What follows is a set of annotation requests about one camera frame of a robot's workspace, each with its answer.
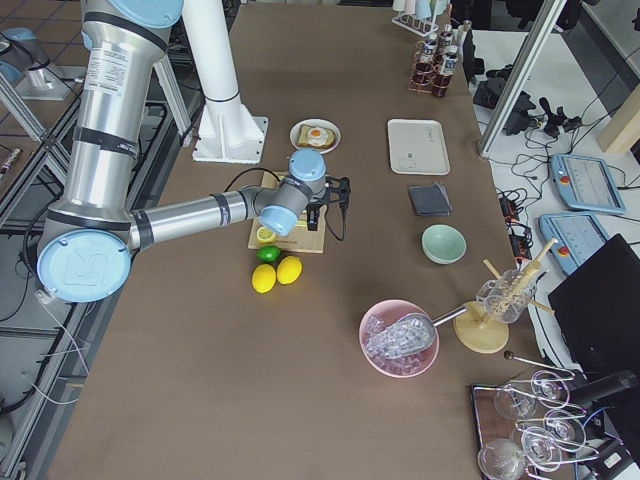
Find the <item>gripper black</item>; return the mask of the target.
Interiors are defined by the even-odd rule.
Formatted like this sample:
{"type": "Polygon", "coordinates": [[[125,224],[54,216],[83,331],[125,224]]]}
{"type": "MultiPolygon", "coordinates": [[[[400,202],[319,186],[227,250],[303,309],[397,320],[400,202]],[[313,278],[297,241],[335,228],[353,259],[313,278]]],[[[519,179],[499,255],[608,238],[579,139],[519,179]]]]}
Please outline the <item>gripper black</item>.
{"type": "Polygon", "coordinates": [[[320,210],[325,205],[323,200],[316,200],[306,207],[306,224],[309,231],[317,231],[320,220],[320,210]]]}

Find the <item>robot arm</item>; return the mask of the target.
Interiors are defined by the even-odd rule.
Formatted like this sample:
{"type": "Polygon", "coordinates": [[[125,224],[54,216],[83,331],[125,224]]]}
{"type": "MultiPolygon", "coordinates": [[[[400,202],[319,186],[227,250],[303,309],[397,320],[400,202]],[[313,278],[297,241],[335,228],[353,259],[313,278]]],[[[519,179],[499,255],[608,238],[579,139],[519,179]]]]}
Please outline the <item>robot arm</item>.
{"type": "Polygon", "coordinates": [[[283,236],[327,200],[324,158],[302,149],[273,189],[249,186],[127,210],[152,69],[165,58],[175,23],[186,28],[205,97],[196,158],[257,163],[266,127],[241,102],[220,2],[86,1],[82,14],[90,57],[69,170],[37,250],[37,274],[48,292],[67,302],[101,300],[125,283],[135,251],[254,218],[283,236]]]}

